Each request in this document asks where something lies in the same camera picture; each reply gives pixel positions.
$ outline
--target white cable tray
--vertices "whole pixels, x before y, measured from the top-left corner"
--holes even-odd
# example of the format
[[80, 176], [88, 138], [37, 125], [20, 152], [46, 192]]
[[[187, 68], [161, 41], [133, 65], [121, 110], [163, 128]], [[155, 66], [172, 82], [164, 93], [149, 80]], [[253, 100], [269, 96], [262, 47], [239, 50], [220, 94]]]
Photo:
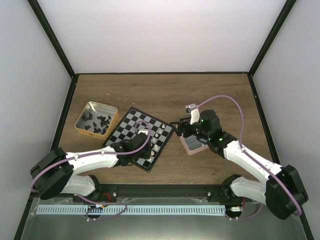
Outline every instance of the white cable tray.
[[[122, 211], [122, 205], [109, 205], [94, 209], [90, 215], [114, 215]], [[84, 215], [88, 205], [38, 205], [37, 215]], [[204, 215], [224, 216], [224, 205], [128, 205], [122, 215]]]

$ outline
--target black chess pawn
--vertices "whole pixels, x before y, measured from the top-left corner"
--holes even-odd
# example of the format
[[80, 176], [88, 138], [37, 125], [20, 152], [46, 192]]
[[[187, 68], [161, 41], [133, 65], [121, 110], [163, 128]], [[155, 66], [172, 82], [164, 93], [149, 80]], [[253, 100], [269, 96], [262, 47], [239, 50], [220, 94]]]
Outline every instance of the black chess pawn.
[[110, 124], [109, 120], [107, 119], [106, 121], [102, 121], [100, 122], [100, 126], [103, 127], [103, 126], [107, 126], [108, 124]]
[[106, 126], [104, 129], [102, 129], [102, 135], [104, 135], [107, 132], [108, 126]]
[[89, 112], [89, 116], [86, 116], [85, 114], [83, 114], [81, 118], [82, 118], [84, 121], [87, 121], [87, 120], [91, 120], [92, 117], [93, 117], [93, 115], [91, 114], [91, 112]]

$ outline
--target white wall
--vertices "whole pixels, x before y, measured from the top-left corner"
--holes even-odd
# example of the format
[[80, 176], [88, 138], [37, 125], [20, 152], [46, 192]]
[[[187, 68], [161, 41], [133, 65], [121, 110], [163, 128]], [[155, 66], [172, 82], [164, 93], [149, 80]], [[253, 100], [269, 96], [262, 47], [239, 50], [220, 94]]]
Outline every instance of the white wall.
[[39, 0], [76, 73], [248, 71], [285, 0]]
[[299, 171], [309, 195], [303, 206], [320, 239], [320, 1], [299, 0], [254, 82], [280, 161]]
[[0, 239], [11, 240], [71, 81], [26, 0], [0, 1], [0, 76]]

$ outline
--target white arm segment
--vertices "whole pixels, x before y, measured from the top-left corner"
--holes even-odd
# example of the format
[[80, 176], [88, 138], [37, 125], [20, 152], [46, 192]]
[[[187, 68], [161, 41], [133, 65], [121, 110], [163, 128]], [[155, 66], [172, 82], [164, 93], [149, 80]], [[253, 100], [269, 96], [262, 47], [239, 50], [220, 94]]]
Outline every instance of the white arm segment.
[[[193, 107], [195, 107], [196, 106], [196, 104], [190, 104], [190, 105], [188, 105], [188, 106], [185, 106], [185, 109], [190, 109], [190, 108], [193, 108]], [[194, 123], [197, 123], [197, 122], [199, 122], [199, 118], [200, 118], [200, 112], [199, 112], [199, 109], [198, 108], [196, 108], [196, 109], [193, 109], [191, 112], [190, 112], [190, 114], [191, 114], [191, 119], [190, 119], [190, 124], [192, 125], [192, 124], [194, 124]]]
[[61, 193], [88, 196], [95, 189], [95, 183], [91, 177], [72, 175]]
[[[91, 155], [86, 157], [78, 157], [79, 155], [95, 153], [100, 154]], [[115, 152], [115, 150], [106, 146], [99, 150], [86, 151], [86, 152], [67, 152], [66, 158], [76, 157], [75, 160], [70, 160], [69, 164], [73, 165], [73, 175], [77, 175], [86, 171], [90, 171], [98, 168], [112, 168], [117, 162], [118, 158], [116, 154], [102, 154], [103, 152]]]
[[261, 182], [251, 181], [241, 176], [234, 180], [230, 187], [236, 196], [252, 199], [266, 205], [266, 186]]
[[[243, 146], [248, 154], [258, 160], [263, 164], [267, 169], [269, 169], [273, 174], [277, 174], [281, 171], [281, 165], [273, 163], [262, 156], [256, 154], [250, 149]], [[266, 182], [269, 180], [269, 174], [263, 170], [258, 164], [252, 161], [247, 155], [245, 155], [239, 146], [239, 141], [230, 142], [227, 147], [223, 150], [224, 157], [231, 162], [239, 165], [243, 169], [247, 170], [254, 177], [256, 177], [263, 186], [266, 186]]]

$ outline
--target chessboard border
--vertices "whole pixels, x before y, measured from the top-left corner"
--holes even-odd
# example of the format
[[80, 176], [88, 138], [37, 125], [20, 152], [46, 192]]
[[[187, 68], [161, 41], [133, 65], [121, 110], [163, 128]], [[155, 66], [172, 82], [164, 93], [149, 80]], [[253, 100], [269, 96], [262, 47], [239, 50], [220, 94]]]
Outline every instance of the chessboard border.
[[139, 112], [139, 113], [142, 113], [142, 114], [144, 114], [144, 115], [146, 115], [146, 116], [148, 116], [148, 117], [150, 117], [150, 118], [152, 118], [152, 119], [157, 120], [158, 122], [160, 122], [160, 123], [162, 123], [162, 124], [166, 124], [167, 126], [171, 127], [171, 131], [169, 132], [169, 134], [168, 134], [168, 136], [166, 137], [165, 141], [163, 142], [161, 148], [160, 148], [159, 151], [157, 152], [156, 157], [153, 159], [153, 161], [152, 161], [151, 164], [149, 165], [149, 168], [143, 167], [143, 166], [141, 166], [140, 164], [138, 164], [137, 162], [133, 162], [133, 163], [132, 163], [133, 165], [137, 166], [138, 168], [146, 171], [147, 173], [150, 173], [151, 170], [152, 170], [152, 168], [154, 167], [156, 161], [158, 160], [158, 158], [159, 158], [162, 150], [165, 148], [165, 146], [167, 145], [169, 139], [171, 138], [172, 134], [174, 133], [174, 128], [173, 128], [169, 123], [167, 123], [167, 122], [165, 122], [165, 121], [163, 121], [163, 120], [161, 120], [161, 119], [159, 119], [159, 118], [157, 118], [157, 117], [155, 117], [155, 116], [152, 116], [152, 115], [150, 115], [150, 114], [148, 114], [148, 113], [146, 113], [146, 112], [144, 112], [144, 111], [142, 111], [142, 110], [140, 110], [140, 109], [132, 106], [132, 107], [130, 107], [130, 109], [126, 112], [126, 114], [123, 116], [123, 118], [121, 118], [120, 122], [119, 122], [119, 123], [117, 124], [117, 126], [112, 130], [111, 134], [110, 134], [110, 135], [108, 136], [108, 138], [104, 141], [104, 143], [102, 144], [102, 146], [103, 146], [103, 147], [106, 147], [106, 143], [108, 142], [108, 140], [112, 137], [112, 135], [113, 135], [113, 134], [115, 133], [115, 131], [118, 129], [118, 127], [119, 127], [120, 124], [123, 122], [123, 120], [126, 118], [126, 116], [128, 116], [128, 114], [131, 112], [131, 110], [135, 110], [135, 111], [137, 111], [137, 112]]

